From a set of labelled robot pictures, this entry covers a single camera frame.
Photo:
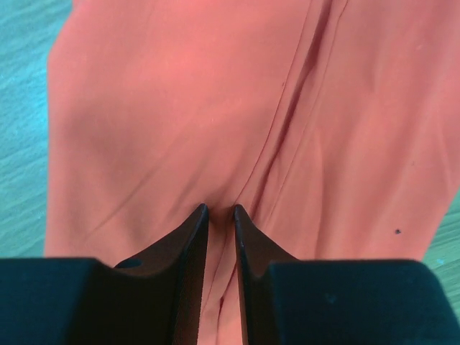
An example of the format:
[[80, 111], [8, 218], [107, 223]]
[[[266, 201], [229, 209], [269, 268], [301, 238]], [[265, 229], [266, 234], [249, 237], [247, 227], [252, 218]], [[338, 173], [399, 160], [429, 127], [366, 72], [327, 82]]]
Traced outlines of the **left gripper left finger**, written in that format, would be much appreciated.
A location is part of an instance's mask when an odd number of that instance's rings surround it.
[[200, 205], [109, 267], [93, 258], [3, 259], [3, 344], [195, 344], [208, 243]]

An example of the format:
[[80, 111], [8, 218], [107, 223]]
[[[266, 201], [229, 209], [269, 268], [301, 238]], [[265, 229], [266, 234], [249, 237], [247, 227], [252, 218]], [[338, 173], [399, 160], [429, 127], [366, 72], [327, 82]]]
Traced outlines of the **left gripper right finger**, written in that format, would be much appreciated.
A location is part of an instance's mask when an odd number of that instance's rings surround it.
[[406, 259], [308, 260], [234, 209], [245, 344], [457, 344], [438, 278]]

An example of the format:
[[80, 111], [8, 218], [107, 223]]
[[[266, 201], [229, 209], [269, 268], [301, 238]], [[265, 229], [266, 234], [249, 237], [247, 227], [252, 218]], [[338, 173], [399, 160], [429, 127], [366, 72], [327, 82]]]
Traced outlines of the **orange t shirt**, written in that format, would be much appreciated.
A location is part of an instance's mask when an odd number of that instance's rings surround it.
[[240, 344], [233, 208], [299, 259], [420, 260], [459, 189], [457, 1], [74, 1], [45, 254], [210, 213], [199, 344]]

